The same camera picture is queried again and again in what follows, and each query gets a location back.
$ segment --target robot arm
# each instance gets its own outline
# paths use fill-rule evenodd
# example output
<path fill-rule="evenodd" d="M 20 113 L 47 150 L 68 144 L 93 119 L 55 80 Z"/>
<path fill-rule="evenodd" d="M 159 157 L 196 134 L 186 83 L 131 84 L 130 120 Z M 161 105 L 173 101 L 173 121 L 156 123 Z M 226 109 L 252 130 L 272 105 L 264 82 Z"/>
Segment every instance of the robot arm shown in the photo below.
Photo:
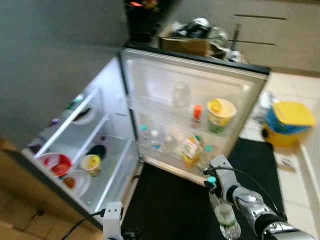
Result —
<path fill-rule="evenodd" d="M 241 186 L 233 171 L 213 169 L 232 168 L 225 156 L 217 156 L 211 161 L 210 166 L 204 174 L 210 174 L 217 179 L 214 189 L 205 182 L 210 193 L 213 194 L 214 191 L 226 202 L 235 205 L 260 240 L 314 240 L 310 234 L 291 226 L 284 217 L 277 215 L 264 203 L 260 194 Z"/>

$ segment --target yellow lid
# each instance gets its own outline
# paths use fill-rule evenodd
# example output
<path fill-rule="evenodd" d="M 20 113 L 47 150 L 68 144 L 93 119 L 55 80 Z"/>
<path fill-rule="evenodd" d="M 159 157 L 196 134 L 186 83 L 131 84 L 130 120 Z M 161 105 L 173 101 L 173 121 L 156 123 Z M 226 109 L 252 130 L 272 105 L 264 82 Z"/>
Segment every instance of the yellow lid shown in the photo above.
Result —
<path fill-rule="evenodd" d="M 314 126 L 316 120 L 309 109 L 299 102 L 281 101 L 273 105 L 276 118 L 283 124 Z"/>

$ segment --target open refrigerator door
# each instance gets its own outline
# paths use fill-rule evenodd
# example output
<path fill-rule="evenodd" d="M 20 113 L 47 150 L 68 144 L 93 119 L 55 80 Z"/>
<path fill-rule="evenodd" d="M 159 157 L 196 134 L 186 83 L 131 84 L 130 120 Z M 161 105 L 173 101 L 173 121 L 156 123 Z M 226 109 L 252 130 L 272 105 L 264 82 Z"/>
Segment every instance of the open refrigerator door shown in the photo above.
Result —
<path fill-rule="evenodd" d="M 199 185 L 196 148 L 228 156 L 269 75 L 264 67 L 132 48 L 121 63 L 140 156 Z"/>
<path fill-rule="evenodd" d="M 139 154 L 118 59 L 21 152 L 84 215 L 122 201 Z"/>

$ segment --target yellow cup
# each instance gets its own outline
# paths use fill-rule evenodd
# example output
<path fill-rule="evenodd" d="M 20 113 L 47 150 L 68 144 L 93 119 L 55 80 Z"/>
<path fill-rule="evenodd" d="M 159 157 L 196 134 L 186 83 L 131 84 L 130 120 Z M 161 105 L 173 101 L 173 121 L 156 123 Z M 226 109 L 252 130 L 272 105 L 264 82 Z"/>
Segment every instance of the yellow cup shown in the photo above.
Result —
<path fill-rule="evenodd" d="M 98 155 L 86 155 L 80 163 L 83 170 L 86 170 L 91 176 L 98 176 L 101 172 L 101 159 Z"/>
<path fill-rule="evenodd" d="M 237 114 L 232 102 L 224 98 L 215 98 L 207 103 L 208 126 L 213 133 L 220 133 Z"/>

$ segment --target refrigerator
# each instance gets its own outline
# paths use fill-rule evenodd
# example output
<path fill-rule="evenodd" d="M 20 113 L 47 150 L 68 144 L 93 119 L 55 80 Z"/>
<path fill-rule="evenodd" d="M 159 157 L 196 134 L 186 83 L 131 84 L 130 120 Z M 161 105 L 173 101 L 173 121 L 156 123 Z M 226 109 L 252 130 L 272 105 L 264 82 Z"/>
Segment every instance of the refrigerator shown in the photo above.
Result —
<path fill-rule="evenodd" d="M 184 140 L 200 136 L 206 145 L 214 146 L 216 155 L 228 156 L 268 75 L 265 67 L 127 45 L 80 95 L 72 96 L 72 104 L 66 104 L 59 115 L 50 116 L 59 121 L 53 125 L 48 122 L 48 127 L 31 139 L 21 153 L 28 161 L 29 171 L 84 216 L 105 208 L 109 202 L 123 201 L 137 167 L 143 164 L 203 186 L 206 176 L 182 159 Z M 182 110 L 173 103 L 174 91 L 181 83 L 189 89 L 189 102 Z M 208 123 L 207 103 L 215 98 L 226 99 L 237 109 L 235 117 L 219 133 L 211 132 Z M 197 127 L 192 126 L 194 105 L 203 106 Z M 75 118 L 88 108 L 92 115 L 77 122 Z M 158 131 L 160 148 L 141 146 L 141 125 Z M 169 153 L 164 149 L 165 136 L 172 136 L 176 143 Z M 81 161 L 95 145 L 106 149 L 100 173 L 83 180 L 83 189 L 75 192 L 63 180 L 69 173 L 83 171 Z M 57 177 L 40 160 L 46 153 L 68 156 L 72 162 L 68 174 Z M 91 222 L 102 226 L 98 217 Z"/>

